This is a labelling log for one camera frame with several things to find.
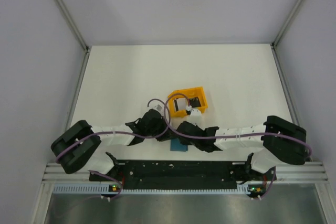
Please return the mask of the blue leather card holder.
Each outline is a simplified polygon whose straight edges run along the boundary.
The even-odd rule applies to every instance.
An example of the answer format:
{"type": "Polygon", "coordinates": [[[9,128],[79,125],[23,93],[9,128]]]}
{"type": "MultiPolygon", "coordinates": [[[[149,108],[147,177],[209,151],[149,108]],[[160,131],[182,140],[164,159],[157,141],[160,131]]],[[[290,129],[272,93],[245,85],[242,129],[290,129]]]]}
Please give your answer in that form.
{"type": "Polygon", "coordinates": [[[187,152],[188,146],[181,144],[179,139],[171,139],[170,151],[172,152],[187,152]]]}

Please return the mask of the yellow plastic bin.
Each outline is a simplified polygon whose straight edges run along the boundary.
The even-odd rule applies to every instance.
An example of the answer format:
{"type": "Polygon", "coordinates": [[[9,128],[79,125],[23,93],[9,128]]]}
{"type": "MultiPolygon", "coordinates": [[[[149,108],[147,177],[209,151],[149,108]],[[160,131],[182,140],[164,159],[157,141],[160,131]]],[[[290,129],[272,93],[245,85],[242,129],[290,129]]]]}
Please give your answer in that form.
{"type": "Polygon", "coordinates": [[[175,90],[168,96],[168,107],[172,118],[183,118],[190,115],[191,109],[198,109],[204,113],[208,108],[203,87],[175,90]],[[193,108],[190,106],[189,99],[198,97],[201,107],[193,108]]]}

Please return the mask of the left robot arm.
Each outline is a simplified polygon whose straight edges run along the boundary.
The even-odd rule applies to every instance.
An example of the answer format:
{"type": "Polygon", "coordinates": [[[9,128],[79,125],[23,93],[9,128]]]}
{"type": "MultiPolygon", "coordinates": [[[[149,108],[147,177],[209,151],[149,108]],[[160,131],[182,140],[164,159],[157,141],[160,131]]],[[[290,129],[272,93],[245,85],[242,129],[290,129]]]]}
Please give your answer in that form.
{"type": "Polygon", "coordinates": [[[120,126],[92,126],[80,120],[51,144],[51,150],[67,174],[81,169],[92,170],[107,180],[114,180],[119,168],[108,152],[109,147],[133,146],[146,139],[163,142],[175,136],[163,115],[156,109],[149,109],[143,117],[120,126]]]}

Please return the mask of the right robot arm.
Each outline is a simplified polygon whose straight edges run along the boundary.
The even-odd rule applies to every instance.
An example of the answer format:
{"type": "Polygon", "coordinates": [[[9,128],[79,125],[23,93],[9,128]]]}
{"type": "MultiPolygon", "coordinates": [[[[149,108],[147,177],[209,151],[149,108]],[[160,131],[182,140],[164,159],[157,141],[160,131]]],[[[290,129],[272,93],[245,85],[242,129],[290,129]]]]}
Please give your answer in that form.
{"type": "Polygon", "coordinates": [[[201,128],[188,120],[174,132],[182,144],[204,152],[207,160],[232,162],[235,175],[252,180],[278,165],[303,165],[312,155],[307,131],[275,115],[264,123],[237,128],[201,128]]]}

